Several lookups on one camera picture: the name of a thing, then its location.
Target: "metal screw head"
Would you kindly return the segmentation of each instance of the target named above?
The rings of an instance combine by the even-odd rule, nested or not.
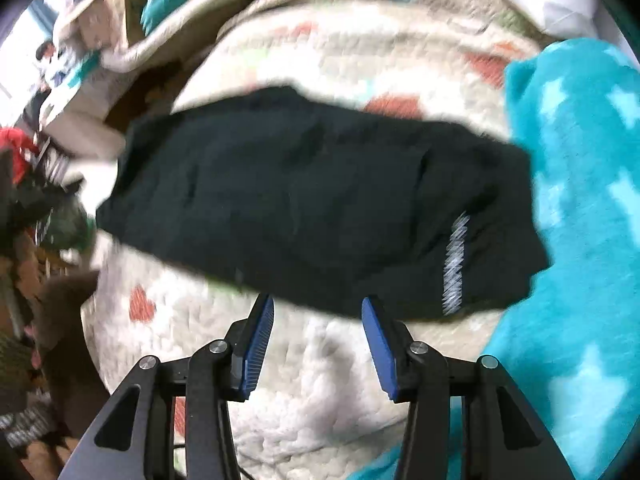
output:
[[[429,345],[422,341],[414,341],[409,345],[409,350],[414,354],[426,354],[429,351]]]
[[[493,370],[498,367],[498,359],[492,355],[485,355],[480,359],[480,364],[485,368],[489,368],[489,370]]]
[[[222,352],[226,352],[226,348],[228,348],[228,344],[224,339],[216,339],[209,345],[209,352],[212,354],[222,354]]]
[[[143,370],[149,370],[156,366],[157,362],[158,360],[155,357],[153,357],[152,355],[148,355],[140,359],[140,368],[142,368]]]

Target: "blue gripper pad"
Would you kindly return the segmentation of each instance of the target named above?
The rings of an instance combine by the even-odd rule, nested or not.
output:
[[[380,327],[380,322],[376,317],[373,306],[369,298],[362,300],[362,327],[367,336],[369,351],[373,358],[373,364],[378,373],[378,380],[383,391],[389,399],[396,400],[398,397],[398,376],[396,375],[396,360],[394,359],[389,344]]]
[[[262,370],[264,355],[267,351],[271,329],[273,328],[273,315],[273,299],[269,296],[260,314],[258,326],[255,329],[254,336],[245,354],[242,383],[240,384],[240,391],[245,398],[248,398],[249,394],[251,394],[258,385],[260,370]]]

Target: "window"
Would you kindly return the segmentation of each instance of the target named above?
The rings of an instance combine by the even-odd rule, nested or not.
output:
[[[37,47],[46,40],[28,11],[22,13],[14,30],[0,46],[0,124],[12,126],[31,98],[40,79],[35,58]]]

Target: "blanket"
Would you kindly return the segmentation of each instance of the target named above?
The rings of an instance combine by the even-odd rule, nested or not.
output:
[[[639,98],[640,74],[602,41],[555,43],[506,70],[514,142],[532,153],[554,262],[484,353],[513,376],[577,480],[602,475],[640,413]],[[390,479],[397,458],[395,448],[350,480]],[[459,466],[453,457],[450,478]]]

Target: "cardboard box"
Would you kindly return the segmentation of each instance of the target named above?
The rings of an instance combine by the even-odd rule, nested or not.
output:
[[[112,46],[128,49],[145,39],[140,23],[146,0],[105,0],[111,9],[114,27]]]
[[[113,43],[113,20],[105,0],[82,0],[71,10],[67,19],[78,23],[80,35],[88,49],[98,50]]]

